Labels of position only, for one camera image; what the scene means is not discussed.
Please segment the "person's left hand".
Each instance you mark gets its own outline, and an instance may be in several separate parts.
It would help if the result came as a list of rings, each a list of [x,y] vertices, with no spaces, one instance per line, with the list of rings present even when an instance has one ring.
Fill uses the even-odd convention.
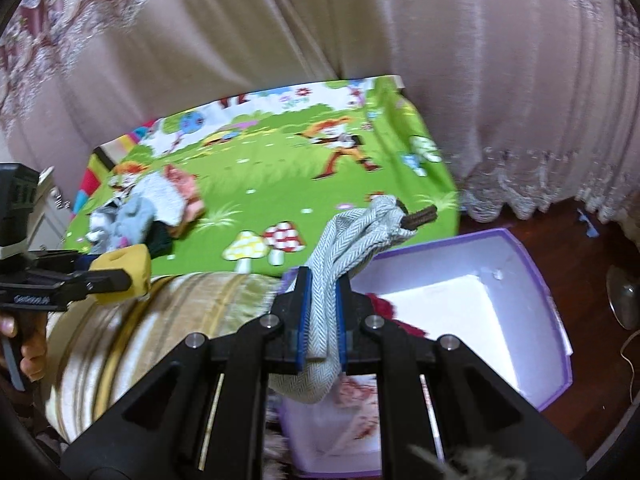
[[[37,312],[34,328],[25,336],[21,348],[21,371],[31,381],[36,382],[46,374],[47,365],[47,312]],[[1,311],[1,335],[12,338],[17,334],[16,322],[11,315]]]

